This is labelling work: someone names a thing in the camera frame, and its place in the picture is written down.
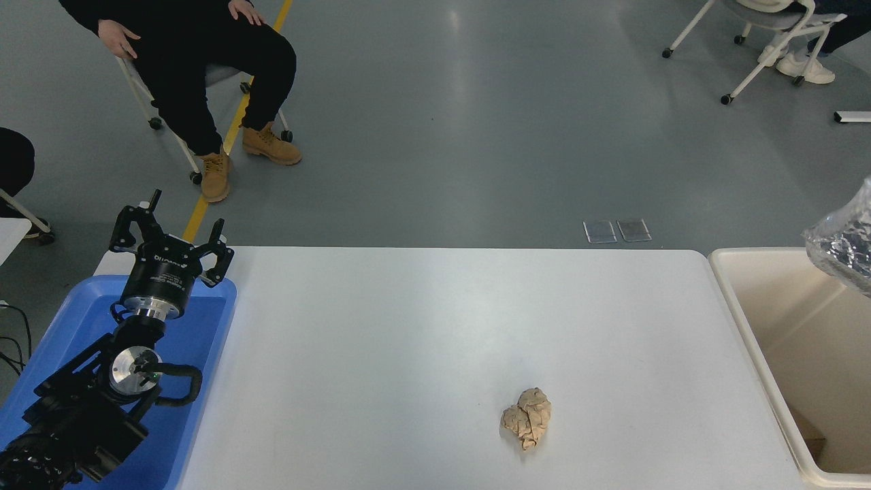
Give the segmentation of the person's right hand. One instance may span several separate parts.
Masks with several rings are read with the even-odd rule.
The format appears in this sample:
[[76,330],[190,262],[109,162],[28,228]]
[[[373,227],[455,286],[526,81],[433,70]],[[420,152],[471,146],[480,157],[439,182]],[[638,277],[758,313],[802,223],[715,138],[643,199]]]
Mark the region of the person's right hand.
[[119,22],[109,19],[97,20],[97,37],[116,58],[124,60],[139,58],[131,41],[139,41],[141,37]]

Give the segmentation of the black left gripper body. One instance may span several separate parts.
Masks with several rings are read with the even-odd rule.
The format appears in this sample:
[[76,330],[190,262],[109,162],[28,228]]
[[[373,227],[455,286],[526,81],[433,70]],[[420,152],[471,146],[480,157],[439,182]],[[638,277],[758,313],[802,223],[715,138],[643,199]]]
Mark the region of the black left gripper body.
[[149,303],[168,304],[171,311],[186,310],[194,280],[202,273],[192,243],[178,237],[161,237],[139,245],[136,261],[122,291],[128,310]]

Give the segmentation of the person's left hand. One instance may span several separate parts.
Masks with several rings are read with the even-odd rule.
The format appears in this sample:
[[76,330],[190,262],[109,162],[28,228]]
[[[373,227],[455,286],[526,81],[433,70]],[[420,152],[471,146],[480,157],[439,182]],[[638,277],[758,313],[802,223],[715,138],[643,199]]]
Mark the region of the person's left hand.
[[267,25],[267,21],[250,1],[230,0],[227,3],[227,9],[234,20],[245,19],[246,22],[254,26]]

